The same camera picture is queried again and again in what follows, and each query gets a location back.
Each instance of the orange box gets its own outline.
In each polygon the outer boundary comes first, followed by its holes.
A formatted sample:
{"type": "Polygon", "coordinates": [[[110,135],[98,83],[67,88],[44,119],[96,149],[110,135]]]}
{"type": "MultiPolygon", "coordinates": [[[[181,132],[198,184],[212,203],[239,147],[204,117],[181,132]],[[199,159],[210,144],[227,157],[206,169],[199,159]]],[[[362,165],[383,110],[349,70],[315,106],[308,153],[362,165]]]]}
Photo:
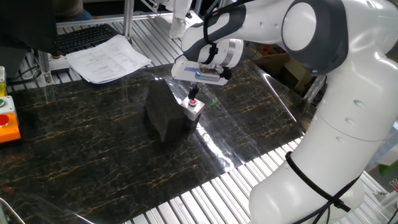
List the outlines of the orange box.
{"type": "Polygon", "coordinates": [[[8,124],[0,128],[0,143],[21,138],[15,113],[6,114],[10,119],[8,124]]]}

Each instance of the red emergency stop button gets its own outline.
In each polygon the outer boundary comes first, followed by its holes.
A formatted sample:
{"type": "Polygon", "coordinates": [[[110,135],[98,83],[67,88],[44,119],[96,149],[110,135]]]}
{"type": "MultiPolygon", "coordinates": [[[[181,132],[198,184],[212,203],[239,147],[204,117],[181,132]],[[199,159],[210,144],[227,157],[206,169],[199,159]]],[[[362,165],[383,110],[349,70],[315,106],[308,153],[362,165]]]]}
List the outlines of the red emergency stop button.
{"type": "Polygon", "coordinates": [[[197,101],[196,100],[190,100],[188,104],[190,106],[196,106],[197,105],[197,101]]]}
{"type": "Polygon", "coordinates": [[[7,115],[0,114],[0,128],[7,126],[10,118],[7,115]]]}

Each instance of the computer monitor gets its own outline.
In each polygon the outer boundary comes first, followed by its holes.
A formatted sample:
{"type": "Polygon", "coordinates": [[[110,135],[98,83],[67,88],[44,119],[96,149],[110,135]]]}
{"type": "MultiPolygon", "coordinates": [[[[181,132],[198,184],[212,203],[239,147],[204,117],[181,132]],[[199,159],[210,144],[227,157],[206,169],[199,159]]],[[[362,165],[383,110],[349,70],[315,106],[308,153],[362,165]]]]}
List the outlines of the computer monitor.
{"type": "Polygon", "coordinates": [[[52,0],[0,0],[0,65],[13,77],[21,54],[37,49],[60,55],[52,0]]]}

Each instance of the keyboard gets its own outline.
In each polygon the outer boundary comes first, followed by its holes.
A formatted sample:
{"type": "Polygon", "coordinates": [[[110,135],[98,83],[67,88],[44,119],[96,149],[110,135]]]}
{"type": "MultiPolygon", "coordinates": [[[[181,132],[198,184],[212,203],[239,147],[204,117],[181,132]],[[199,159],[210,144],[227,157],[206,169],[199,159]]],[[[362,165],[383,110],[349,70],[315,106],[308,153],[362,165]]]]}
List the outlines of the keyboard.
{"type": "Polygon", "coordinates": [[[77,30],[58,36],[58,47],[61,51],[75,50],[109,40],[119,33],[108,24],[77,30]]]}

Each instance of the yellow button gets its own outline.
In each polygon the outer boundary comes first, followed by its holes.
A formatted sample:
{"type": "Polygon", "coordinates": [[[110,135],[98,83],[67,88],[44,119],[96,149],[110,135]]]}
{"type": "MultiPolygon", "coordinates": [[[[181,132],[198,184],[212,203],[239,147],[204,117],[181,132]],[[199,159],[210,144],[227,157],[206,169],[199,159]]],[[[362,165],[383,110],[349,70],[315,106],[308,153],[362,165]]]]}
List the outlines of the yellow button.
{"type": "Polygon", "coordinates": [[[0,97],[7,96],[7,89],[4,83],[0,83],[0,97]]]}

